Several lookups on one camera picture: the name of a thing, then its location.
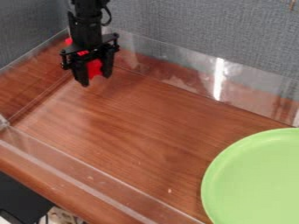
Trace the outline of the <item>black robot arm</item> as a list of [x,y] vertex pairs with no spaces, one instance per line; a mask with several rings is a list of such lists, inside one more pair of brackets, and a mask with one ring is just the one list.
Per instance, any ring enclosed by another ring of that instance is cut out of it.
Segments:
[[70,0],[74,11],[68,11],[69,37],[59,50],[64,70],[70,70],[82,87],[94,76],[112,75],[118,34],[102,34],[101,28],[112,21],[109,0]]

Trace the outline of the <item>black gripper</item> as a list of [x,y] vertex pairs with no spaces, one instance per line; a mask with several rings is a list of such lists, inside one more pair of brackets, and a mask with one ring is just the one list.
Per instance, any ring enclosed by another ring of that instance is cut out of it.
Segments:
[[[86,87],[89,85],[86,63],[92,60],[101,60],[102,76],[108,78],[112,75],[114,54],[118,51],[118,34],[101,32],[101,13],[94,17],[82,17],[69,11],[68,22],[72,44],[59,50],[59,65],[64,70],[70,69],[74,80]],[[78,56],[80,51],[88,51],[88,54]]]

